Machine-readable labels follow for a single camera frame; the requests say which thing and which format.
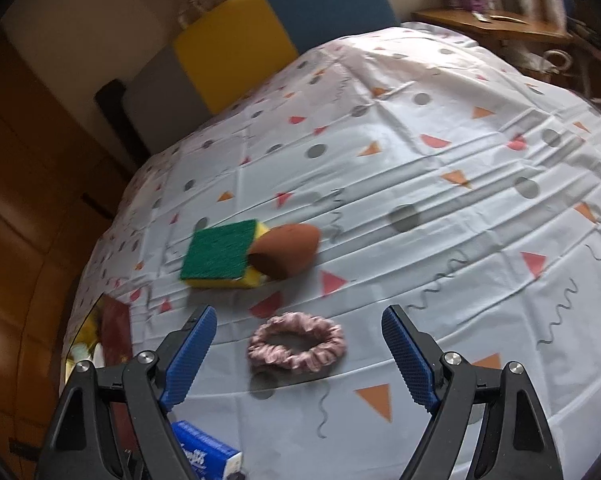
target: wooden table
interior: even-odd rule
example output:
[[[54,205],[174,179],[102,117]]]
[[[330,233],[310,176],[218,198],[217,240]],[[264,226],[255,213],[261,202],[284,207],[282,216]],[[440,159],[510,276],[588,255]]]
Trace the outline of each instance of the wooden table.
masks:
[[[560,32],[549,23],[534,22],[525,16],[506,12],[505,10],[485,12],[485,16],[489,16],[490,14],[518,18],[527,23],[497,22],[496,20],[492,20],[492,23],[483,23],[478,21],[468,10],[460,9],[420,10],[413,15],[421,22],[441,25],[442,27],[451,27],[455,30],[466,32],[471,36],[478,36],[487,40],[519,40],[552,44],[567,44],[571,42],[570,34]]]

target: metal screw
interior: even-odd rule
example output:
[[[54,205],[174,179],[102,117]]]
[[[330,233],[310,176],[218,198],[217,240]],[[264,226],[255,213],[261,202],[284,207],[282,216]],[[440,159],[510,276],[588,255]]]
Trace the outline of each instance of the metal screw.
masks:
[[[525,367],[516,361],[509,363],[509,371],[514,374],[522,374],[525,371]]]
[[[457,354],[456,352],[447,352],[445,354],[445,361],[450,364],[450,365],[459,365],[462,362],[462,357],[460,356],[460,354]]]
[[[91,363],[87,360],[85,361],[79,361],[76,363],[76,371],[77,372],[87,372],[87,370],[89,369],[89,366],[91,365]]]
[[[155,354],[152,351],[149,350],[145,350],[144,352],[141,352],[140,354],[138,354],[138,362],[147,365],[149,363],[151,363],[154,359],[155,359]]]

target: white patterned bed sheet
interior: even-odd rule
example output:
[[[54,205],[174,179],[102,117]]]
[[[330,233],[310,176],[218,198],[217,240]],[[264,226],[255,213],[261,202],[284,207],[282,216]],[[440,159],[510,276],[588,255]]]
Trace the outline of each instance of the white patterned bed sheet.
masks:
[[[312,269],[254,290],[178,280],[195,228],[250,218],[319,227]],[[216,308],[174,416],[241,449],[250,479],[399,477],[428,416],[381,335],[392,303],[471,362],[522,362],[579,479],[601,451],[601,114],[443,28],[332,41],[136,173],[66,347],[103,292],[129,303],[135,352]],[[318,377],[253,373],[248,337],[295,310],[340,323],[347,355]]]

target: makeup sponge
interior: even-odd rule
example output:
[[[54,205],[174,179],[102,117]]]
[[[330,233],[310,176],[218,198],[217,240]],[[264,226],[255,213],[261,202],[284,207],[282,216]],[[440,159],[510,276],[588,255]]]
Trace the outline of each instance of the makeup sponge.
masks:
[[[247,250],[267,232],[257,220],[202,229],[194,233],[180,279],[196,288],[253,288],[264,276],[247,261]]]
[[[247,260],[274,280],[285,280],[307,269],[314,259],[320,230],[310,224],[287,224],[254,240]]]

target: pink satin scrunchie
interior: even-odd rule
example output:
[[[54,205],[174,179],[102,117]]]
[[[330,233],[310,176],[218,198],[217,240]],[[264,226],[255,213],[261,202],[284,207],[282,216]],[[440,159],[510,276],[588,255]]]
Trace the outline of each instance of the pink satin scrunchie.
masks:
[[[309,336],[319,344],[295,354],[283,345],[267,343],[267,338],[284,332]],[[247,356],[253,365],[277,365],[294,372],[317,372],[336,362],[347,349],[343,329],[330,319],[309,316],[303,312],[288,312],[274,316],[260,325],[249,340]]]

